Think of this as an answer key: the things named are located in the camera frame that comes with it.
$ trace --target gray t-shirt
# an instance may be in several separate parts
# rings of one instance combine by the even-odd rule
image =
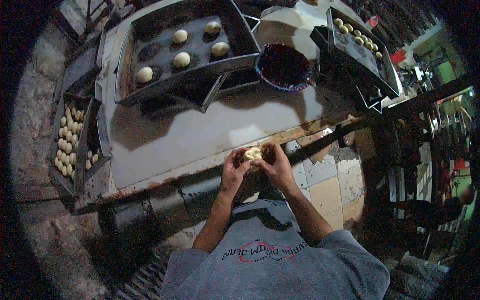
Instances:
[[[232,219],[211,254],[170,256],[166,299],[381,299],[390,284],[387,268],[346,230],[307,244],[280,201],[238,207]]]

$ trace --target dark liquid in bowl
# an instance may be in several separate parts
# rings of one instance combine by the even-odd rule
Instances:
[[[304,83],[310,70],[308,59],[294,48],[270,44],[258,61],[262,76],[276,86],[290,88]]]

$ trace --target man's left hand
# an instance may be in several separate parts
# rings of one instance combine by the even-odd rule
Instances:
[[[240,160],[248,148],[240,148],[233,150],[227,158],[223,166],[222,183],[220,185],[220,194],[228,200],[233,200],[237,194],[241,183],[243,182],[243,175],[250,169],[251,160],[240,164]]]

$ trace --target hand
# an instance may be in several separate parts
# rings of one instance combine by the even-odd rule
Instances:
[[[288,161],[288,157],[280,145],[275,144],[270,147],[273,148],[275,154],[275,163],[273,165],[270,165],[262,159],[256,160],[252,164],[262,168],[268,179],[276,185],[283,194],[294,191],[298,186],[293,178],[292,166]]]
[[[248,148],[233,150],[227,161],[223,165],[222,183],[220,185],[220,194],[228,200],[233,200],[243,182],[243,175],[250,169],[252,161],[248,160],[240,164],[240,159]]]

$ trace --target man's right hand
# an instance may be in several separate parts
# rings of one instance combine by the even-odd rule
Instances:
[[[283,194],[299,189],[293,178],[293,171],[287,156],[280,145],[269,145],[275,153],[275,163],[270,165],[260,159],[252,162],[252,165],[262,168],[268,179],[276,185]]]

